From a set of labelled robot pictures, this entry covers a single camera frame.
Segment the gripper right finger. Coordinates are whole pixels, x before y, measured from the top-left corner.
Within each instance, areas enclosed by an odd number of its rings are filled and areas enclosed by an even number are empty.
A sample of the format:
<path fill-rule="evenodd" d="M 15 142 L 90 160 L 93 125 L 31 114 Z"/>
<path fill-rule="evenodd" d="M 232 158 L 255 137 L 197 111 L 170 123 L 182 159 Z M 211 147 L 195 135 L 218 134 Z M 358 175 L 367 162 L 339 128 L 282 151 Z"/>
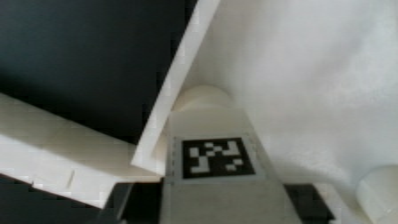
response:
<path fill-rule="evenodd" d="M 330 184 L 284 185 L 301 224 L 355 224 L 355 215 Z"/>

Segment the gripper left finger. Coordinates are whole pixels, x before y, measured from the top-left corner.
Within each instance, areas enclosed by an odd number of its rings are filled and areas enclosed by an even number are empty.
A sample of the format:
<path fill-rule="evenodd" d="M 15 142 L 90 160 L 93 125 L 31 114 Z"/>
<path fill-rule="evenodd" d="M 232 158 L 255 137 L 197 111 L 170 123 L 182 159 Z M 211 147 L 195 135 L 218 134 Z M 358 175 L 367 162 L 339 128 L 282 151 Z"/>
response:
<path fill-rule="evenodd" d="M 161 183 L 117 183 L 86 224 L 159 224 Z"/>

